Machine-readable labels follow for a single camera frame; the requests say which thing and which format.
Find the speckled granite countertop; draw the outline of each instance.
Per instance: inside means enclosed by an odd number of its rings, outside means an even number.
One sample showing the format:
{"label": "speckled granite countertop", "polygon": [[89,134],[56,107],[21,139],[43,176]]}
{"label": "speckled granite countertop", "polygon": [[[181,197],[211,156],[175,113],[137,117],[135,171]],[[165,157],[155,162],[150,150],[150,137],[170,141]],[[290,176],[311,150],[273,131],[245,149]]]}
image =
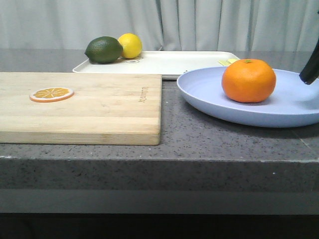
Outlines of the speckled granite countertop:
{"label": "speckled granite countertop", "polygon": [[[302,70],[311,54],[233,53],[239,58],[260,58],[273,68],[295,72]],[[0,71],[71,72],[85,59],[82,50],[2,49]],[[0,213],[319,213],[319,124],[271,129],[215,119],[186,103],[175,81],[163,82],[161,123],[158,146],[0,144]],[[93,202],[83,198],[88,192]],[[166,195],[163,199],[166,206],[155,210],[145,207],[121,210],[120,203],[105,207],[97,203],[104,196],[94,196],[99,192],[121,193],[109,204],[118,197],[130,194],[136,199],[138,195],[139,199],[131,205],[135,208],[141,202],[151,208],[155,202],[150,198]],[[202,205],[200,210],[184,210],[182,206],[175,210],[176,202],[175,207],[170,205],[169,193],[175,193],[174,200],[192,198],[190,202],[194,203],[207,198],[219,199],[214,209]],[[244,205],[242,201],[261,194],[274,196],[271,201],[261,196],[267,208],[258,211],[246,203],[245,210],[238,210]],[[54,204],[52,197],[57,198],[56,207],[48,206]],[[57,203],[63,197],[69,202],[77,197],[80,206]],[[223,211],[217,203],[231,197],[240,198],[229,202],[237,203],[237,209]],[[44,205],[37,207],[35,204],[39,202],[35,198],[41,198]],[[290,208],[281,211],[280,206],[273,206],[284,205],[285,200],[293,201]]]}

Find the mandarin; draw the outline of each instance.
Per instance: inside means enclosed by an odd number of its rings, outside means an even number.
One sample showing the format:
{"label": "mandarin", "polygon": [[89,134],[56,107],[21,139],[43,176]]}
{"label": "mandarin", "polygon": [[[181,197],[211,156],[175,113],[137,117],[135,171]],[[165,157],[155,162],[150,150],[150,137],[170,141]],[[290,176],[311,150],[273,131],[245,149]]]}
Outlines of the mandarin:
{"label": "mandarin", "polygon": [[276,86],[276,74],[260,59],[241,59],[226,68],[222,88],[230,99],[257,103],[267,99]]}

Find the lime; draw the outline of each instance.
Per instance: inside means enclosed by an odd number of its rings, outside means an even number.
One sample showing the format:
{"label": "lime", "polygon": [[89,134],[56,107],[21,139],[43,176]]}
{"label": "lime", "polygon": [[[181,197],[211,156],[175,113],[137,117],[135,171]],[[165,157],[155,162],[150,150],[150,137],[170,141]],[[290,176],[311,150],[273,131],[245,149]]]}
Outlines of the lime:
{"label": "lime", "polygon": [[122,54],[119,41],[110,36],[101,36],[92,40],[85,50],[85,55],[94,63],[112,63]]}
{"label": "lime", "polygon": [[142,41],[133,33],[125,33],[120,36],[119,43],[123,46],[122,57],[126,59],[135,58],[142,51]]}

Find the wooden cutting board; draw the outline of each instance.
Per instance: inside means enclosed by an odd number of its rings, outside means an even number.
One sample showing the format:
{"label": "wooden cutting board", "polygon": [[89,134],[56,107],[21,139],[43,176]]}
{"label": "wooden cutting board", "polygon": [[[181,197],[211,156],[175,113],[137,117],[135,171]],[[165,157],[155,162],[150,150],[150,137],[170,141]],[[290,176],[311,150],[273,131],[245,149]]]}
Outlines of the wooden cutting board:
{"label": "wooden cutting board", "polygon": [[[37,103],[39,89],[68,87],[68,99]],[[0,73],[0,142],[157,145],[161,75]]]}

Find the citrus fruit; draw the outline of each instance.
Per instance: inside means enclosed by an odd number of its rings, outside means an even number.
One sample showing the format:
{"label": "citrus fruit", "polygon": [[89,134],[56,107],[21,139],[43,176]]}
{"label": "citrus fruit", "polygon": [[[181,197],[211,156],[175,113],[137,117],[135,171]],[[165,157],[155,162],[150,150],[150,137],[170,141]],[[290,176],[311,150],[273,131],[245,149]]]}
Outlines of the citrus fruit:
{"label": "citrus fruit", "polygon": [[65,100],[74,95],[74,91],[66,87],[52,87],[37,90],[30,95],[30,100],[35,102],[55,102]]}
{"label": "citrus fruit", "polygon": [[123,58],[135,58],[142,51],[142,42],[140,38],[133,33],[125,33],[120,36],[119,43],[123,46]]}
{"label": "citrus fruit", "polygon": [[227,97],[242,103],[264,101],[274,91],[276,74],[260,59],[241,59],[226,68],[222,88]]}
{"label": "citrus fruit", "polygon": [[93,39],[85,50],[85,55],[93,63],[107,64],[116,61],[122,54],[123,47],[119,41],[110,36]]}

